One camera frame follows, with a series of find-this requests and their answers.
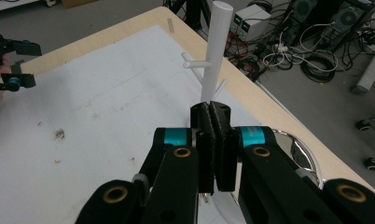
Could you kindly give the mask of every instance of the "cable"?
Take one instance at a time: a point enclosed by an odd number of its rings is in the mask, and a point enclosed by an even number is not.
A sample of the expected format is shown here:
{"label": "cable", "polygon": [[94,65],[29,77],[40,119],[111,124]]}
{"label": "cable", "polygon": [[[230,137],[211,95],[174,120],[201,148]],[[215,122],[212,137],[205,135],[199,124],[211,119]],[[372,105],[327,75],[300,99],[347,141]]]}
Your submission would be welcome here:
{"label": "cable", "polygon": [[[353,42],[353,40],[354,39],[352,39],[352,40],[344,43],[344,49],[343,49],[343,53],[342,53],[342,56],[341,56],[341,61],[347,67],[346,68],[341,68],[341,71],[343,71],[343,72],[350,70],[354,66],[354,59],[358,55],[360,55],[360,53],[364,49],[364,46],[363,46],[362,42],[359,41],[360,39],[356,38],[356,40],[358,40],[359,51],[355,54],[354,57],[352,57],[351,56],[351,52],[350,52],[350,46],[351,46],[351,43]],[[347,54],[347,56],[348,56],[348,60],[349,60],[348,63],[344,61],[345,54]]]}
{"label": "cable", "polygon": [[287,1],[287,2],[285,2],[285,3],[281,3],[281,4],[279,4],[279,5],[275,6],[275,7],[273,7],[272,9],[275,9],[275,8],[277,8],[277,7],[281,7],[281,6],[284,6],[284,5],[289,5],[289,4],[290,4],[290,1]]}
{"label": "cable", "polygon": [[[276,60],[278,62],[278,57],[280,55],[276,55],[274,60]],[[293,67],[293,63],[291,61],[288,60],[287,58],[287,54],[284,54],[286,60],[283,60],[280,64],[277,65],[277,67],[281,70],[290,70],[292,67]]]}
{"label": "cable", "polygon": [[333,23],[334,23],[334,22],[327,23],[327,24],[315,24],[315,25],[309,26],[307,29],[305,29],[305,30],[303,31],[303,33],[301,33],[300,40],[299,40],[299,41],[300,41],[300,45],[301,45],[301,47],[304,48],[304,49],[307,50],[307,51],[312,51],[313,48],[315,48],[315,47],[321,42],[322,38],[324,38],[324,37],[322,36],[321,39],[319,39],[319,40],[316,42],[316,44],[315,44],[311,49],[307,49],[307,48],[304,47],[304,45],[303,45],[303,37],[304,37],[304,34],[305,34],[308,30],[312,29],[313,27],[316,27],[316,26],[331,26]]}
{"label": "cable", "polygon": [[232,63],[240,60],[248,54],[248,44],[242,41],[236,34],[229,32],[228,40],[226,42],[225,56],[229,58]]}
{"label": "cable", "polygon": [[[326,69],[317,69],[316,66],[310,66],[313,65],[311,62],[321,63],[325,66]],[[319,83],[327,83],[333,79],[335,76],[336,71],[330,70],[333,67],[333,63],[331,63],[329,60],[317,57],[317,56],[311,56],[310,58],[307,58],[304,60],[304,62],[300,65],[301,71],[308,77],[310,80],[319,82]]]}
{"label": "cable", "polygon": [[273,14],[275,12],[279,12],[279,11],[286,11],[286,9],[277,9],[275,11],[272,11],[271,14]]}
{"label": "cable", "polygon": [[252,6],[252,5],[257,5],[258,7],[261,7],[263,10],[265,10],[266,12],[271,12],[272,11],[272,4],[266,0],[255,0],[255,1],[252,1],[248,4],[248,7]]}
{"label": "cable", "polygon": [[[284,33],[284,31],[282,31],[281,34],[280,34],[279,41],[278,41],[278,47],[275,49],[275,51],[280,51],[280,47],[282,46],[282,42],[281,42],[281,40],[282,40],[283,33]],[[268,63],[267,60],[266,60],[266,58],[268,58],[268,57],[270,57],[270,56],[275,56],[275,57],[272,57],[272,58],[271,58],[270,62],[272,62],[275,58],[278,58],[279,55],[282,56],[282,60],[281,60],[280,62],[278,62],[278,60],[277,60],[278,63],[276,63],[276,64],[270,64],[270,63]],[[280,53],[271,53],[271,54],[266,55],[266,56],[263,58],[263,63],[264,63],[266,66],[268,66],[268,67],[276,67],[276,66],[281,65],[281,64],[284,62],[284,59],[285,59],[285,54],[284,54],[283,52],[280,52]]]}
{"label": "cable", "polygon": [[[297,49],[297,48],[294,48],[294,47],[289,47],[288,49],[289,49],[290,51],[294,52],[294,53],[298,53],[298,54],[301,54],[301,55],[302,55],[302,57],[299,57],[299,56],[297,56],[297,55],[293,55],[292,53],[288,52],[288,54],[285,55],[288,61],[290,61],[291,63],[295,63],[295,64],[301,64],[301,63],[304,62],[305,54],[302,53],[302,51],[301,51],[300,49]],[[300,59],[300,61],[299,61],[299,62],[294,62],[294,58],[298,58],[298,59]]]}
{"label": "cable", "polygon": [[258,78],[266,71],[266,69],[261,69],[257,60],[248,56],[243,59],[240,59],[235,66],[240,70],[244,71],[246,76],[251,79],[253,82],[257,81]]}
{"label": "cable", "polygon": [[[177,0],[163,0],[163,6],[169,8],[169,9],[172,9],[172,8],[174,7],[176,1],[177,1]],[[180,10],[180,9],[182,9],[182,11],[184,12],[184,17],[181,18],[181,19],[184,21],[185,18],[186,18],[186,15],[187,15],[187,11],[185,10],[185,7],[184,7],[184,6],[181,6],[181,7],[179,8],[179,10]]]}

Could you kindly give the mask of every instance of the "white plastic stand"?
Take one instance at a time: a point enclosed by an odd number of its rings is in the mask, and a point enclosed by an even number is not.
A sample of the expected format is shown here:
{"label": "white plastic stand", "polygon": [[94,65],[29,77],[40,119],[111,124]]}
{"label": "white plastic stand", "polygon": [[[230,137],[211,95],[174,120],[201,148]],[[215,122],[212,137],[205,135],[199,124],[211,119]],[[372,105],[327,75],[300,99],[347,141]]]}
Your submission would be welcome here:
{"label": "white plastic stand", "polygon": [[353,93],[367,93],[375,80],[375,55],[371,62],[368,64],[368,67],[365,70],[365,73],[359,79],[356,86],[352,87],[351,91]]}
{"label": "white plastic stand", "polygon": [[[186,61],[184,67],[190,68],[202,84],[201,102],[209,103],[214,100],[226,84],[226,80],[223,80],[216,87],[232,14],[232,6],[220,1],[214,1],[205,61],[191,61],[186,53],[182,54]],[[200,67],[204,68],[204,76],[197,69]]]}

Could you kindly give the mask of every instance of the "wheel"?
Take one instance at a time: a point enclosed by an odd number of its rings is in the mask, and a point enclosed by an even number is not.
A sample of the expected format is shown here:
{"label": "wheel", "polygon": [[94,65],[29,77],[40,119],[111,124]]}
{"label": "wheel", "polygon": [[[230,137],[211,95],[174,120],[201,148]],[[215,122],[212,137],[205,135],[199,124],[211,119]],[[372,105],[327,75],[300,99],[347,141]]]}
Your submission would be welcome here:
{"label": "wheel", "polygon": [[43,1],[45,3],[45,6],[47,6],[47,7],[52,7],[52,6],[56,5],[56,3],[57,3],[57,0],[43,0]]}
{"label": "wheel", "polygon": [[370,120],[368,119],[362,119],[362,120],[359,120],[356,124],[355,124],[355,127],[357,130],[359,131],[365,131],[365,130],[368,130],[370,128]]}
{"label": "wheel", "polygon": [[350,91],[351,93],[354,93],[354,94],[364,94],[364,93],[368,93],[368,90],[366,90],[365,88],[361,87],[361,86],[352,86],[350,88]]}
{"label": "wheel", "polygon": [[375,171],[375,162],[372,161],[372,158],[365,160],[365,166],[368,170]]}

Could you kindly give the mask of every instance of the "white cylindrical rod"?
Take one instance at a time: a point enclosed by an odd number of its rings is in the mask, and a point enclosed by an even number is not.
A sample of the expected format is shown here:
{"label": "white cylindrical rod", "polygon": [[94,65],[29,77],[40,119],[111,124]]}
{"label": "white cylindrical rod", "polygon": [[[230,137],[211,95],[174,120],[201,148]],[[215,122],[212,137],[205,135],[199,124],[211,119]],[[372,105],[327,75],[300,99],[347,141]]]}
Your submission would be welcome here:
{"label": "white cylindrical rod", "polygon": [[229,4],[214,1],[211,12],[210,31],[205,61],[211,63],[204,68],[202,79],[201,102],[209,103],[214,99],[220,65],[223,60],[233,7]]}

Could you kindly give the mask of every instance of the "black cable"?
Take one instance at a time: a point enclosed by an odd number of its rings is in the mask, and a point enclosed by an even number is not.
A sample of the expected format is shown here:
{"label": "black cable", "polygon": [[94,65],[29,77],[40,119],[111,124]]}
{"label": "black cable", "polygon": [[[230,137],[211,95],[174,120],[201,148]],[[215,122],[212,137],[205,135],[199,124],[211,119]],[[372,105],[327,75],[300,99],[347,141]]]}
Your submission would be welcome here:
{"label": "black cable", "polygon": [[[350,46],[351,46],[351,43],[354,41],[354,40],[357,40],[358,41],[358,46],[359,46],[359,51],[355,54],[354,57],[351,56],[351,52],[350,52]],[[343,55],[342,55],[342,63],[344,65],[347,66],[347,68],[345,68],[343,71],[348,71],[350,70],[353,66],[354,66],[354,60],[355,58],[364,50],[364,46],[363,46],[363,43],[361,41],[361,38],[360,36],[358,35],[357,38],[351,38],[351,40],[349,40],[348,42],[344,43],[344,51],[343,51]],[[347,52],[347,56],[348,56],[348,60],[349,62],[346,63],[344,61],[344,57],[345,57],[345,52]]]}
{"label": "black cable", "polygon": [[258,7],[261,7],[263,10],[269,13],[272,11],[272,4],[266,0],[255,0],[248,3],[248,7],[252,5],[257,5]]}
{"label": "black cable", "polygon": [[281,3],[281,4],[278,4],[277,6],[275,6],[275,7],[272,7],[272,9],[275,9],[275,8],[277,8],[277,7],[281,7],[281,6],[284,6],[284,5],[289,5],[290,4],[290,1],[287,1],[287,2],[285,2],[285,3]]}
{"label": "black cable", "polygon": [[257,79],[265,72],[265,69],[260,70],[260,66],[255,60],[254,57],[248,56],[243,59],[240,59],[235,66],[244,71],[246,76],[251,79],[253,82],[257,81]]}
{"label": "black cable", "polygon": [[[169,8],[170,10],[173,9],[175,3],[176,3],[176,0],[163,0],[163,6]],[[185,10],[185,7],[183,7],[183,6],[181,6],[181,7],[179,8],[179,10],[181,10],[181,9],[182,9],[182,11],[183,11],[183,13],[184,13],[184,17],[181,18],[181,19],[184,21],[185,18],[186,18],[187,11]]]}
{"label": "black cable", "polygon": [[318,72],[319,70],[311,68],[307,62],[316,62],[321,63],[325,66],[324,70],[330,70],[334,67],[334,64],[329,61],[328,59],[318,57],[318,56],[310,56],[306,58],[303,63],[301,63],[300,68],[301,71],[306,75],[307,78],[314,82],[318,83],[327,83],[333,79],[335,76],[336,71],[331,72]]}
{"label": "black cable", "polygon": [[272,11],[271,14],[274,14],[275,12],[279,12],[279,11],[283,11],[283,12],[286,12],[286,9],[277,9],[275,11]]}

